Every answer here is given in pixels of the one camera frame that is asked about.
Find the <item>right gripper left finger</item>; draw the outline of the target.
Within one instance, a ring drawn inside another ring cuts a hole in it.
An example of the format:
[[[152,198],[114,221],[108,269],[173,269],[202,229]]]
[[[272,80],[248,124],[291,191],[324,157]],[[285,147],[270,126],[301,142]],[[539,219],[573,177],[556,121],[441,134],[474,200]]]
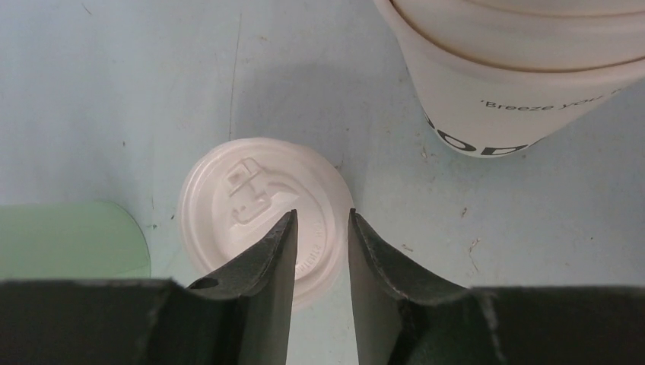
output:
[[[3,364],[283,364],[298,216],[183,287],[170,279],[3,281]]]

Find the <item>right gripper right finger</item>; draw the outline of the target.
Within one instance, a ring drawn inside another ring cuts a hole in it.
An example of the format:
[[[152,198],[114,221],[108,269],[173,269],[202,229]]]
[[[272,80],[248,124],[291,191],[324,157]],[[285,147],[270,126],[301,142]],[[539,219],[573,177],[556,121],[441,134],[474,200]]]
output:
[[[462,287],[388,244],[356,211],[348,261],[362,364],[644,362],[642,287]]]

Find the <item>white plastic lids stack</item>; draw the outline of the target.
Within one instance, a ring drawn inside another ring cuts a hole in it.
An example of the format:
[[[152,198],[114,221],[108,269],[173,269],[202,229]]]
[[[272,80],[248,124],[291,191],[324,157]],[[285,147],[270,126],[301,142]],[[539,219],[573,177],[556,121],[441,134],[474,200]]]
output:
[[[297,212],[293,308],[330,290],[347,257],[354,202],[337,169],[314,150],[272,138],[223,143],[191,169],[176,218],[192,265],[210,273]]]

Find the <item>stack of paper cups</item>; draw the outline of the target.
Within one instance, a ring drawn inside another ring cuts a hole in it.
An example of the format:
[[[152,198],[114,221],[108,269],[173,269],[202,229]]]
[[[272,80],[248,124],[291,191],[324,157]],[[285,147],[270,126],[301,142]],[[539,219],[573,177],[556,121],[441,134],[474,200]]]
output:
[[[644,77],[644,14],[554,17],[378,1],[430,127],[461,154],[528,148]]]

